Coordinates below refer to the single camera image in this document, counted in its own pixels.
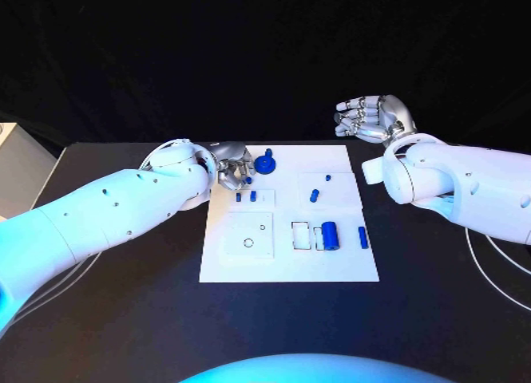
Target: white platform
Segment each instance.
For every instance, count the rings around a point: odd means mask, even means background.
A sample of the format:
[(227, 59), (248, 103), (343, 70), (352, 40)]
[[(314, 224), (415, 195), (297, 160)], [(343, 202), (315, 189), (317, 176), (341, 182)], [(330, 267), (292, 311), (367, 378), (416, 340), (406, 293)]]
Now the white platform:
[[(370, 243), (360, 248), (357, 228), (366, 225), (344, 146), (248, 146), (252, 157), (266, 148), (277, 169), (255, 174), (242, 201), (217, 184), (212, 188), (199, 282), (377, 282)], [(320, 250), (315, 238), (326, 221), (337, 227), (336, 251)], [(308, 223), (310, 250), (294, 250), (291, 222)]]

